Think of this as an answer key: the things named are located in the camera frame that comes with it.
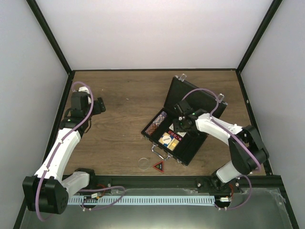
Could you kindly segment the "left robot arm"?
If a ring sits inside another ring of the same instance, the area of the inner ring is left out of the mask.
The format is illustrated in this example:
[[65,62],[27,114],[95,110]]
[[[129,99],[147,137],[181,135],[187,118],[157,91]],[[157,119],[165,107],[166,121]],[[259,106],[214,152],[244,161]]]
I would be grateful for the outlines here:
[[90,130],[92,116],[105,110],[103,100],[94,100],[89,88],[83,86],[72,93],[71,107],[60,122],[51,151],[35,175],[25,177],[22,183],[28,210],[61,214],[74,194],[81,189],[91,193],[97,188],[93,169],[78,168],[67,178],[63,173],[75,147]]

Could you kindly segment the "black poker case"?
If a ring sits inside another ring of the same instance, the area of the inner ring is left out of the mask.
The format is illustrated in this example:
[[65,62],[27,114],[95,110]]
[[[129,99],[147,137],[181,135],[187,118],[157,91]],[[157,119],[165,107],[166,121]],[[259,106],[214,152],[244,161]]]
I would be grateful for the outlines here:
[[173,77],[163,108],[141,134],[168,158],[188,166],[208,137],[197,130],[195,119],[205,113],[220,118],[227,102],[223,101],[223,95],[215,97],[199,90],[185,78],[185,74]]

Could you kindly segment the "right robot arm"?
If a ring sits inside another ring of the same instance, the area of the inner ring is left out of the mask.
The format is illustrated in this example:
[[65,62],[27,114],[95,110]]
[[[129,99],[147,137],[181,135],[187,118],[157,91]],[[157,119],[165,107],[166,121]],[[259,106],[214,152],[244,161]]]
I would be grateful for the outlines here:
[[231,160],[211,175],[215,191],[225,191],[231,180],[259,170],[269,159],[269,153],[254,126],[241,127],[222,121],[203,109],[194,111],[186,100],[181,100],[174,109],[178,113],[178,119],[173,122],[174,132],[205,133],[229,147]]

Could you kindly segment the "white dealer button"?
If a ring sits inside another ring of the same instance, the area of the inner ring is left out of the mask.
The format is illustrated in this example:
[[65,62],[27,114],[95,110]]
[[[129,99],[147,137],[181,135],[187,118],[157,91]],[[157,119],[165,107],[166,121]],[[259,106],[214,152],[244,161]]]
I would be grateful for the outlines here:
[[171,141],[172,141],[172,138],[171,138],[170,135],[164,135],[164,136],[162,137],[162,143],[163,143],[163,144],[170,144]]

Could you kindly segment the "red die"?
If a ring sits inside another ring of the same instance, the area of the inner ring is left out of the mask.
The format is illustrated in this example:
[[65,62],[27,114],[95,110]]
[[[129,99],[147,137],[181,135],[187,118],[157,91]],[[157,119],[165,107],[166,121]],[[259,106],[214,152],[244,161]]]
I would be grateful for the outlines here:
[[172,135],[172,137],[174,137],[174,138],[177,139],[177,140],[180,140],[179,136],[176,135],[176,134]]

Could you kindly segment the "triangular all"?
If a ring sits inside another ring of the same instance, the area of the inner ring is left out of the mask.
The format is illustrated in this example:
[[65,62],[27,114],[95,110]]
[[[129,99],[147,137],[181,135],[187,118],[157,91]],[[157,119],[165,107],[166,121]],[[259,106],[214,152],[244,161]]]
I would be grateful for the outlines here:
[[164,161],[160,161],[156,164],[153,165],[153,168],[156,169],[157,171],[164,173]]

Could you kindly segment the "red black chip stack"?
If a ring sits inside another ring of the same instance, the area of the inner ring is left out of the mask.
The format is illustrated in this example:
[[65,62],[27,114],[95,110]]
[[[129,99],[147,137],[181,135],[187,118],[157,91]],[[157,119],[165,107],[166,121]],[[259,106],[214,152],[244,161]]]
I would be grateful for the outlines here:
[[158,125],[156,123],[151,123],[150,126],[145,130],[145,133],[147,135],[152,135],[156,129],[158,128]]

